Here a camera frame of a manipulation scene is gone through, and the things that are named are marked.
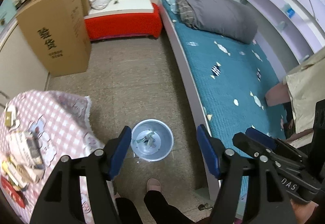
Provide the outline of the right hand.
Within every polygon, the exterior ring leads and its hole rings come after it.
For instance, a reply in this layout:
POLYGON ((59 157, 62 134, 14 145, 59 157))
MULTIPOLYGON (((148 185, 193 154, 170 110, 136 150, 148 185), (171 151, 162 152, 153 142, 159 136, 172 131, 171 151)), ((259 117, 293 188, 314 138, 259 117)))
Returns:
POLYGON ((315 209, 319 206, 315 202, 311 201, 308 204, 298 204, 292 199, 290 200, 295 217, 298 224, 305 224, 307 220, 312 216, 315 209))

